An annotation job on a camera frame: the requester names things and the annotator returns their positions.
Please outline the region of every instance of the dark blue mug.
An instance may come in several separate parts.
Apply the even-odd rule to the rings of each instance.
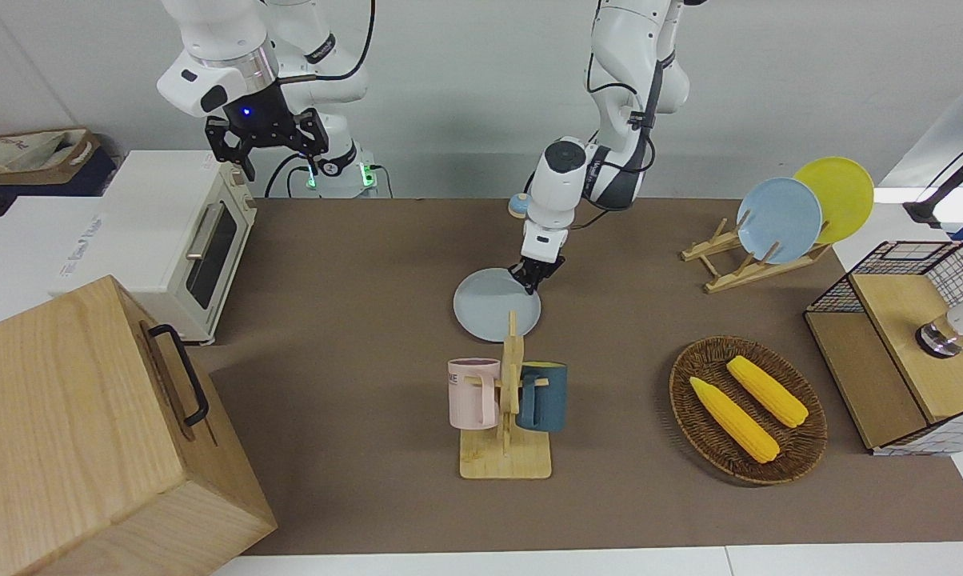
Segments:
[[[548,383],[539,384],[545,379]],[[566,420],[566,364],[525,362],[521,368],[521,411],[517,425],[525,430],[559,431]]]

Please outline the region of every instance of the plate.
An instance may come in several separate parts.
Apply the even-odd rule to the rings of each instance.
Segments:
[[[535,328],[542,314],[542,299],[503,267],[490,267],[471,274],[457,286],[453,313],[457,322],[473,336],[489,342],[503,342],[509,333],[510,311],[517,310],[517,334]]]
[[[808,408],[805,422],[796,429],[784,426],[730,375],[726,364],[738,354],[776,378]],[[781,445],[777,459],[766,464],[755,462],[698,401],[689,382],[691,376],[723,390],[759,422]],[[698,454],[744,484],[773,485],[802,478],[819,463],[826,448],[826,416],[811,384],[780,354],[744,338],[713,336],[682,351],[670,371],[670,405],[681,431]]]
[[[813,160],[796,172],[822,207],[826,228],[818,243],[833,244],[858,232],[873,212],[873,178],[857,162],[833,156]]]
[[[793,178],[771,178],[755,186],[741,201],[737,221],[748,211],[737,236],[756,258],[765,258],[774,242],[781,243],[770,256],[770,265],[792,262],[810,251],[822,227],[822,208],[815,194]]]

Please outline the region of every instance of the green led light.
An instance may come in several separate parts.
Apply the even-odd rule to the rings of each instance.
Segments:
[[[366,164],[361,164],[361,179],[364,180],[364,187],[375,186],[375,172]]]

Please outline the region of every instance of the oven window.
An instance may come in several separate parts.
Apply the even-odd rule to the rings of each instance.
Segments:
[[[218,278],[222,276],[222,267],[226,265],[229,257],[229,248],[233,245],[236,238],[236,220],[230,214],[225,202],[222,204],[222,219],[218,220],[218,226],[211,237],[211,244],[204,259],[197,260],[190,267],[190,276],[186,278],[186,290],[194,296],[197,304],[204,310],[208,310],[211,303],[211,295],[214,294],[215,286],[218,285]]]

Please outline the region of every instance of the yellow plate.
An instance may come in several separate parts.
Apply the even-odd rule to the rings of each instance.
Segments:
[[[832,156],[813,160],[795,179],[812,189],[822,208],[825,227],[817,243],[833,244],[851,236],[873,212],[873,179],[857,162]]]

